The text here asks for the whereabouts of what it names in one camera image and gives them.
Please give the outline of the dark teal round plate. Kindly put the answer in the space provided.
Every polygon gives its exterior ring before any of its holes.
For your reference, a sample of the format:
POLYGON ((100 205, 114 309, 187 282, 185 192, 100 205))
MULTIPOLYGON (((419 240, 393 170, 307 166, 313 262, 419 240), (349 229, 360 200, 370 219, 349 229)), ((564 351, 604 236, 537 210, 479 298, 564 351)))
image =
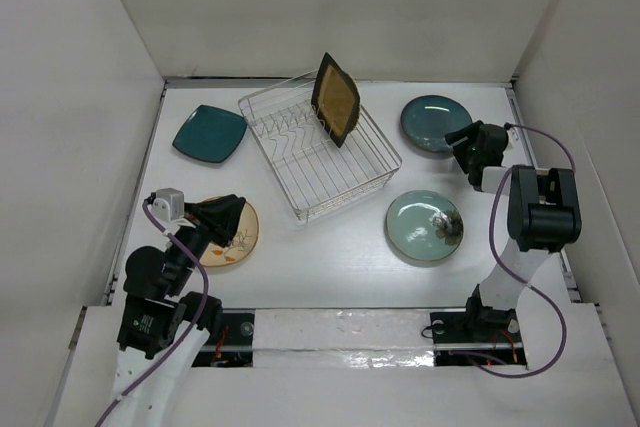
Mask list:
POLYGON ((400 127, 418 149, 430 153, 450 151, 445 135, 467 127, 472 118, 459 102, 445 96, 425 95, 408 102, 400 116, 400 127))

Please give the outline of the light green flower plate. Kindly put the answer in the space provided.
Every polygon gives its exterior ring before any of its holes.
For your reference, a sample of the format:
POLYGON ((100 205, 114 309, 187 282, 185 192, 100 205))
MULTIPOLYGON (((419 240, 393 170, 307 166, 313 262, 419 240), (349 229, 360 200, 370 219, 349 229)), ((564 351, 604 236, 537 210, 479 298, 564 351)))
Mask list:
POLYGON ((462 216, 453 202, 434 191, 408 191, 390 204, 387 237, 405 256, 437 262, 452 255, 464 237, 462 216))

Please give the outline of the black and amber square plate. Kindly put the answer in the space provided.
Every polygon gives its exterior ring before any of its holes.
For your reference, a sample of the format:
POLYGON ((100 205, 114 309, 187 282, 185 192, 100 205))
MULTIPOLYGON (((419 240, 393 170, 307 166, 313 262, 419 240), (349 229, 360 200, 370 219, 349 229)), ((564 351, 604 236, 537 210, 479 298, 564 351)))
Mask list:
POLYGON ((351 77, 335 59, 325 52, 316 74, 311 105, 322 127, 333 143, 341 148, 348 135, 354 93, 351 77))

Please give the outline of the round woven bamboo plate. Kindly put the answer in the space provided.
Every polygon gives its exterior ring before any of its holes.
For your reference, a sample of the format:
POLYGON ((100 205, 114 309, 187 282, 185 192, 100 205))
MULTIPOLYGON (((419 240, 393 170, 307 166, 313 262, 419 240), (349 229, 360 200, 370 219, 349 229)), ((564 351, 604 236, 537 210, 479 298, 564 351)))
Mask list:
POLYGON ((351 88, 354 93, 353 109, 350 114, 349 124, 348 124, 348 131, 351 132, 356 128, 358 124, 360 111, 361 111, 361 97, 360 97, 360 92, 359 92, 356 81, 352 77, 349 77, 349 80, 351 82, 351 88))

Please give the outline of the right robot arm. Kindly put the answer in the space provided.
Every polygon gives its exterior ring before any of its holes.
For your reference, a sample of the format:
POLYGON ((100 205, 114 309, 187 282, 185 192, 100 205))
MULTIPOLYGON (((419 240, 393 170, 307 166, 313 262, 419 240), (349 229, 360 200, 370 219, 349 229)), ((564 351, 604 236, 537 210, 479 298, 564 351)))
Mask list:
POLYGON ((516 326, 519 299, 536 271, 580 236, 575 161, 570 159, 568 168, 547 170, 504 167, 508 132, 517 127, 476 121, 444 136, 469 184, 494 195, 489 244, 496 265, 475 286, 462 311, 430 315, 438 343, 484 343, 516 326))

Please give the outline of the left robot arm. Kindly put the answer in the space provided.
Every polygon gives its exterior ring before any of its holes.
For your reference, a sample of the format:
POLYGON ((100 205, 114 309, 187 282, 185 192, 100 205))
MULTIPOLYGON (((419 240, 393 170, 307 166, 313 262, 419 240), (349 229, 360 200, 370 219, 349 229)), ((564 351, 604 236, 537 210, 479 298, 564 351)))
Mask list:
POLYGON ((143 200, 143 213, 168 244, 139 247, 126 260, 116 372, 97 425, 169 424, 201 348, 224 335, 222 302, 209 294, 201 259, 211 244, 231 245, 245 204, 235 194, 190 203, 172 188, 143 200))

